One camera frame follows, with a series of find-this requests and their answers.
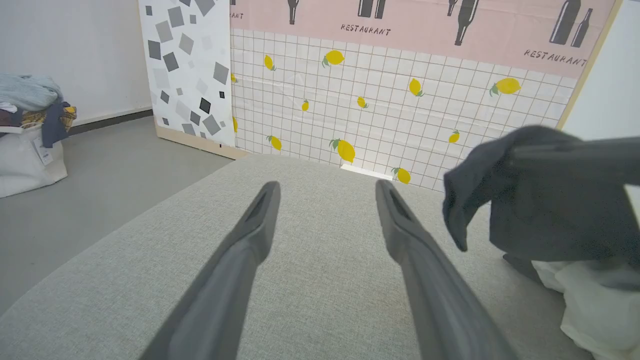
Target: white bag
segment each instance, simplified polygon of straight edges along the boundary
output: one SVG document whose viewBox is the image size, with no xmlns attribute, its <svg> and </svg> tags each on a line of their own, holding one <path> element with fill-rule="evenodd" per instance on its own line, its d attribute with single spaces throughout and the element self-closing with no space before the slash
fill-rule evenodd
<svg viewBox="0 0 640 360">
<path fill-rule="evenodd" d="M 51 185 L 67 177 L 62 143 L 42 146 L 42 124 L 0 138 L 0 198 Z"/>
</svg>

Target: white cloth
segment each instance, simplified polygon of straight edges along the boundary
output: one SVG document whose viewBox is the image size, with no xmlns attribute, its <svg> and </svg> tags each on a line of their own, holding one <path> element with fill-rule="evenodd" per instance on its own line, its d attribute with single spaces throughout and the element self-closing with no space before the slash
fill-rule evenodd
<svg viewBox="0 0 640 360">
<path fill-rule="evenodd" d="M 9 111 L 10 113 L 15 113 L 18 111 L 18 108 L 15 105 L 11 105 L 8 102 L 0 102 L 0 110 Z"/>
<path fill-rule="evenodd" d="M 532 261 L 564 293 L 560 329 L 596 360 L 640 360 L 640 273 L 619 261 Z"/>
</svg>

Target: black bottle graphic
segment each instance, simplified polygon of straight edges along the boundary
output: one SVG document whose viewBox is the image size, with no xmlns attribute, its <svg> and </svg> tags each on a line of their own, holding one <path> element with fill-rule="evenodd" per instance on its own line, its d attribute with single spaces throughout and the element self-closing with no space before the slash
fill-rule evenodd
<svg viewBox="0 0 640 360">
<path fill-rule="evenodd" d="M 458 36 L 456 36 L 455 45 L 462 45 L 462 39 L 465 38 L 467 29 L 476 16 L 479 0 L 462 0 L 460 4 L 460 13 L 458 14 Z"/>
<path fill-rule="evenodd" d="M 571 46 L 573 47 L 582 46 L 584 35 L 587 35 L 587 30 L 589 29 L 589 19 L 591 18 L 592 12 L 593 12 L 593 9 L 591 8 L 587 10 L 587 15 L 584 16 L 584 20 L 578 25 L 578 30 L 575 31 L 575 36 L 573 37 Z"/>
<path fill-rule="evenodd" d="M 300 0 L 288 0 L 289 2 L 289 24 L 293 25 L 296 23 L 296 7 L 298 7 L 298 3 Z"/>
<path fill-rule="evenodd" d="M 564 2 L 562 8 L 560 8 L 560 14 L 558 15 L 556 26 L 554 26 L 553 32 L 551 32 L 549 42 L 558 45 L 566 44 L 566 40 L 569 38 L 569 34 L 573 28 L 575 18 L 578 17 L 581 4 L 580 0 L 566 0 Z"/>
<path fill-rule="evenodd" d="M 378 0 L 376 4 L 376 19 L 382 19 L 382 13 L 385 11 L 385 0 Z"/>
<path fill-rule="evenodd" d="M 358 6 L 359 17 L 371 17 L 371 9 L 373 8 L 373 0 L 360 0 Z"/>
<path fill-rule="evenodd" d="M 453 13 L 453 7 L 456 6 L 458 0 L 449 0 L 449 11 L 447 12 L 447 16 L 451 16 Z"/>
</svg>

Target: wooden panel frame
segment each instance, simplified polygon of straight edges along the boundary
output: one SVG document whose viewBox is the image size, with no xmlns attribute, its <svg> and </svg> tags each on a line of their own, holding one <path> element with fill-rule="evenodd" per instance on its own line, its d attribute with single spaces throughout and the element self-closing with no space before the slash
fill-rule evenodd
<svg viewBox="0 0 640 360">
<path fill-rule="evenodd" d="M 556 129 L 562 130 L 562 128 L 564 127 L 564 124 L 566 123 L 566 120 L 569 118 L 569 115 L 573 110 L 573 106 L 575 105 L 575 101 L 578 99 L 578 96 L 580 96 L 580 91 L 582 91 L 582 87 L 584 86 L 584 83 L 587 81 L 587 78 L 589 77 L 589 73 L 593 68 L 593 64 L 596 62 L 596 59 L 600 54 L 600 50 L 602 50 L 602 45 L 604 44 L 605 40 L 607 39 L 607 36 L 609 35 L 609 30 L 611 30 L 611 25 L 613 25 L 613 21 L 616 19 L 616 16 L 618 15 L 618 11 L 622 6 L 623 1 L 625 0 L 616 0 L 616 2 L 613 4 L 613 7 L 611 8 L 611 13 L 609 14 L 609 18 L 607 18 L 607 22 L 605 22 L 604 27 L 602 28 L 602 32 L 600 33 L 600 36 L 598 37 L 598 40 L 596 41 L 596 44 L 593 47 L 593 51 L 591 52 L 589 61 L 587 61 L 587 66 L 584 68 L 582 75 L 580 75 L 580 78 L 578 79 L 578 83 L 575 85 L 575 88 L 573 89 L 573 93 L 569 98 L 569 102 L 567 103 L 566 108 L 564 109 L 564 113 L 562 114 L 562 117 L 560 118 L 560 121 L 558 122 Z"/>
<path fill-rule="evenodd" d="M 181 143 L 200 149 L 203 151 L 211 152 L 216 155 L 224 156 L 225 158 L 238 160 L 249 155 L 248 152 L 238 149 L 236 147 L 227 146 L 222 143 L 217 143 L 210 139 L 205 139 L 200 136 L 189 135 L 182 131 L 169 129 L 168 127 L 159 126 L 154 118 L 154 124 L 156 125 L 156 134 L 159 138 Z"/>
</svg>

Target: white grid tile wallpaper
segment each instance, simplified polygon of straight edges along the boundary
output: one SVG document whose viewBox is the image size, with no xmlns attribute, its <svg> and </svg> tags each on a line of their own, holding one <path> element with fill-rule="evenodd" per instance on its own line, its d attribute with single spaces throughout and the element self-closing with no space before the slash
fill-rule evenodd
<svg viewBox="0 0 640 360">
<path fill-rule="evenodd" d="M 231 38 L 238 148 L 340 166 L 345 161 L 329 145 L 340 138 L 355 148 L 354 166 L 388 175 L 401 167 L 410 184 L 438 191 L 444 190 L 443 174 L 476 145 L 523 125 L 556 127 L 577 82 L 333 40 L 241 29 L 232 29 Z M 325 67 L 332 50 L 344 61 Z M 265 66 L 266 55 L 275 71 Z M 506 77 L 522 88 L 491 96 L 489 89 Z M 413 79 L 422 85 L 422 97 L 410 92 Z M 460 137 L 451 143 L 454 131 Z M 281 150 L 268 136 L 281 141 Z"/>
</svg>

